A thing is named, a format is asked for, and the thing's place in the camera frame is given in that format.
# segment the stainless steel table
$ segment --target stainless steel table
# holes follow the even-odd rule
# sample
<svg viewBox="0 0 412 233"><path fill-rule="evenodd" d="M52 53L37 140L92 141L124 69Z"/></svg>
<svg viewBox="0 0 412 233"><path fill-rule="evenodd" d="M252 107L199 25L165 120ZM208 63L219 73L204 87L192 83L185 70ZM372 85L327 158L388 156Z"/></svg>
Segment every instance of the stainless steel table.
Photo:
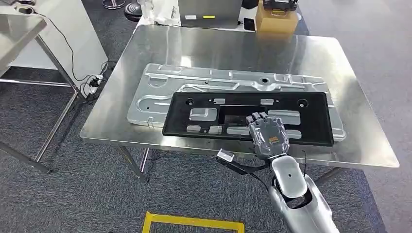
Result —
<svg viewBox="0 0 412 233"><path fill-rule="evenodd" d="M142 173L124 146L215 155L220 148L253 156L252 143L163 136L161 128L138 126L126 115L148 63L323 77L347 137L333 147L291 145L289 154L308 163L363 168L398 167L399 162L356 76L335 38L281 37L210 29L139 26L130 39L80 136L87 142L117 145L136 174ZM336 168L324 180L336 174Z"/></svg>
<svg viewBox="0 0 412 233"><path fill-rule="evenodd" d="M11 80L0 78L0 83L15 83L15 84L31 84L31 85L47 85L47 86L60 86L60 87L71 87L74 93L65 106L62 114L58 118L57 122L53 126L53 129L49 133L46 141L40 148L37 156L34 159L19 153L15 149L9 147L7 144L0 142L0 150L16 157L20 161L27 163L28 165L35 167L43 172L49 172L49 168L45 167L40 163L44 152L46 151L49 143L56 134L60 124L62 123L64 117L66 116L70 106L73 104L77 96L83 98L82 95L78 95L77 87L74 85L69 75L63 69L59 61L56 59L52 51L44 43L43 39L39 33L47 26L45 20L40 16L25 16L25 15L3 15L0 14L0 70L7 69L8 64L12 62L19 53L24 49L24 47L33 39L42 47L43 51L47 54L53 64L57 67L60 74L66 80L67 83L51 83L43 81L33 81L33 80Z"/></svg>

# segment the yellow tape marking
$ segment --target yellow tape marking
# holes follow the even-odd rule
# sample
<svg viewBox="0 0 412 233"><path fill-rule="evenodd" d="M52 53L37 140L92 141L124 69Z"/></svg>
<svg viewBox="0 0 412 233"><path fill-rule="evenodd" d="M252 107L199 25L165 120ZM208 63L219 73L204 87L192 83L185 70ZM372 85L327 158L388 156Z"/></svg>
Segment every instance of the yellow tape marking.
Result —
<svg viewBox="0 0 412 233"><path fill-rule="evenodd" d="M170 215L156 215L146 211L142 233L149 233L152 222L161 222L169 224L178 224L195 227L210 227L226 230L235 230L238 233L244 233L244 224L241 222L228 222L191 217L177 217Z"/></svg>

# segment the robotic arm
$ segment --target robotic arm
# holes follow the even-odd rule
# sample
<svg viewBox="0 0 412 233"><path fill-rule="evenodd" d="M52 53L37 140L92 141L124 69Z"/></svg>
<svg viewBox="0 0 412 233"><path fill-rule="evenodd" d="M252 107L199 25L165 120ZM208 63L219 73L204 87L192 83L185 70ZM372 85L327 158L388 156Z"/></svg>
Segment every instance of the robotic arm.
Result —
<svg viewBox="0 0 412 233"><path fill-rule="evenodd" d="M242 175L270 168L274 178L268 188L269 197L292 233L338 233L332 211L319 189L308 175L302 174L296 160L287 155L289 139L282 120L266 113L253 113L246 120L256 156L265 165L242 166L234 160L234 154L222 149L217 161Z"/></svg>

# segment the black base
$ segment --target black base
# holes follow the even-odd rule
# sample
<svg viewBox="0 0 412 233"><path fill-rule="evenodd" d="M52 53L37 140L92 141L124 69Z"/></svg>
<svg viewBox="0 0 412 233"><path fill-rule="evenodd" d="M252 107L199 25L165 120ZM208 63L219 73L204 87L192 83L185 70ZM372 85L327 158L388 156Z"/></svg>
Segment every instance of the black base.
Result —
<svg viewBox="0 0 412 233"><path fill-rule="evenodd" d="M216 119L190 120L193 108L216 109ZM285 124L286 130L298 130L302 135L299 139L290 138L291 144L333 146L329 109L323 92L176 92L162 132L165 136L252 141L250 135L228 133L228 128L247 127L246 116L269 110L299 112L300 125ZM199 129L189 131L188 126ZM209 133L211 126L221 127L221 132Z"/></svg>
<svg viewBox="0 0 412 233"><path fill-rule="evenodd" d="M139 22L142 15L141 6L136 2L129 3L124 8L124 16L130 21Z"/></svg>

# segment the small device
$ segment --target small device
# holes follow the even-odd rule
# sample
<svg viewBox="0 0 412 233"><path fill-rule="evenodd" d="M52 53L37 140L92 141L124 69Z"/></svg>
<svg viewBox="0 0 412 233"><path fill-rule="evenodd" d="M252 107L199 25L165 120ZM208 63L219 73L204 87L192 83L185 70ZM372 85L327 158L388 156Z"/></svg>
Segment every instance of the small device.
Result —
<svg viewBox="0 0 412 233"><path fill-rule="evenodd" d="M242 0L179 0L182 27L236 28Z"/></svg>
<svg viewBox="0 0 412 233"><path fill-rule="evenodd" d="M255 21L251 18L243 18L244 29L248 31L256 31Z"/></svg>
<svg viewBox="0 0 412 233"><path fill-rule="evenodd" d="M280 9L283 11L295 11L297 0L263 0L265 9Z"/></svg>

